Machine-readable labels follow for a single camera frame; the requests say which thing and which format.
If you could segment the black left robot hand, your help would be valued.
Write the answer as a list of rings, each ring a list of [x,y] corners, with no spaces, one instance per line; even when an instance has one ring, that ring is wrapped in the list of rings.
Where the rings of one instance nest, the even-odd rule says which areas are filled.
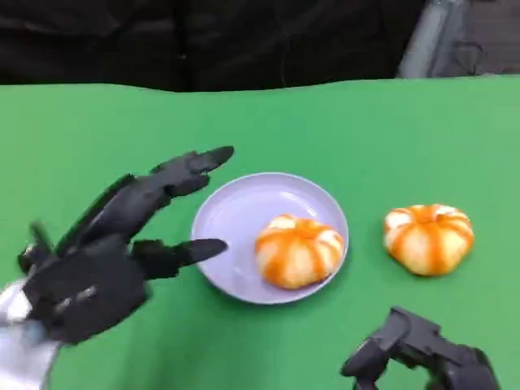
[[[233,155],[230,145],[188,152],[146,175],[116,180],[52,245],[39,223],[18,257],[26,276],[11,320],[39,322],[46,335],[76,345],[124,321],[149,298],[151,280],[176,277],[182,267],[227,249],[220,239],[166,245],[138,238],[143,227],[177,197],[205,188],[210,173]]]

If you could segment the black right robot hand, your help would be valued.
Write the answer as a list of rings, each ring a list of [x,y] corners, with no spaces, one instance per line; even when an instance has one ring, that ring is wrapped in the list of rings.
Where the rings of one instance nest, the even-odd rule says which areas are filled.
[[[354,389],[376,389],[391,360],[426,369],[427,389],[500,387],[482,349],[453,343],[441,335],[440,325],[399,306],[393,306],[383,325],[357,347],[340,374],[354,379]]]

